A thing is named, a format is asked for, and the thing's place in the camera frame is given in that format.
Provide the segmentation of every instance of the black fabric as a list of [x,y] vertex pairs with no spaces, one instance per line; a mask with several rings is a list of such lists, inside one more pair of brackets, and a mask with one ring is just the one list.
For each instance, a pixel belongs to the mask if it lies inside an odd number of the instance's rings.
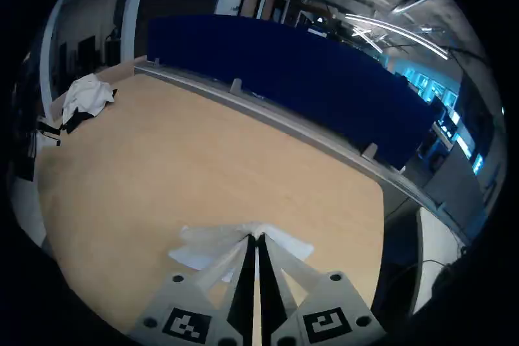
[[67,121],[66,124],[63,124],[60,129],[64,129],[67,131],[67,134],[70,134],[74,131],[77,126],[81,124],[81,122],[92,118],[93,115],[88,112],[79,112],[78,108],[74,111],[72,117]]

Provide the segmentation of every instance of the white table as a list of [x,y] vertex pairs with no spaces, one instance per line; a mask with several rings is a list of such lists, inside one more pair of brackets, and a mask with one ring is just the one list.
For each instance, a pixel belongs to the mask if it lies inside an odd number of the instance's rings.
[[418,221],[418,267],[411,312],[419,311],[432,297],[432,287],[443,266],[461,256],[464,246],[458,236],[425,208],[416,215]]

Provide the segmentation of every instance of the mounting screw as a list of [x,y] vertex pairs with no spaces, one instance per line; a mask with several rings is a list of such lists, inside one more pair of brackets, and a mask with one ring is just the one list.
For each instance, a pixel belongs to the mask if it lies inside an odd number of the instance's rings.
[[284,336],[278,340],[278,346],[296,346],[296,338],[293,336]]
[[218,346],[236,346],[238,342],[236,342],[232,338],[222,338],[218,341]]
[[359,327],[366,327],[371,323],[371,318],[369,316],[361,316],[357,319],[356,323]]
[[157,321],[152,317],[147,317],[144,319],[142,324],[144,324],[147,328],[155,328],[158,325]]

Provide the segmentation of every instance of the office room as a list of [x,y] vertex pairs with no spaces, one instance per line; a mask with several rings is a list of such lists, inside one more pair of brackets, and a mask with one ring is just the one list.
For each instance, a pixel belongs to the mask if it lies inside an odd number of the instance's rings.
[[134,341],[370,344],[496,210],[507,112],[457,0],[52,3],[9,197]]

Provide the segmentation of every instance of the window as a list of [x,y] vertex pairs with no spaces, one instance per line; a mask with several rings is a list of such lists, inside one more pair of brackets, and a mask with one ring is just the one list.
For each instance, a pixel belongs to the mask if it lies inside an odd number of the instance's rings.
[[458,136],[457,139],[456,139],[456,142],[458,142],[459,146],[461,147],[461,149],[465,153],[465,156],[467,157],[467,159],[470,159],[470,157],[472,156],[472,153],[468,149],[468,146],[465,143],[465,141],[463,140],[463,138],[461,136]]
[[472,165],[472,170],[474,171],[474,174],[477,175],[482,167],[483,157],[481,156],[481,154],[478,154],[476,157],[476,161],[474,161],[474,165]]
[[457,94],[451,92],[450,90],[447,90],[443,97],[443,104],[447,107],[449,111],[454,109],[454,106],[456,105],[456,100],[458,100]]
[[418,77],[416,78],[416,86],[418,89],[425,89],[427,87],[427,83],[429,82],[429,77],[426,77],[423,74],[418,74]]
[[431,91],[440,99],[443,99],[443,93],[445,93],[445,86],[440,85],[436,81],[432,81],[431,83]]
[[454,122],[454,124],[458,124],[458,121],[459,121],[459,114],[456,112],[456,111],[452,111],[451,115],[450,115],[450,118],[452,119],[452,121]]
[[455,137],[456,142],[458,142],[467,159],[470,159],[470,157],[472,156],[472,152],[476,148],[476,144],[474,143],[474,139],[472,139],[471,135],[468,133],[463,124],[460,126],[460,130]]
[[415,75],[415,70],[413,68],[407,68],[404,72],[404,77],[408,79],[409,82],[413,82],[413,75]]

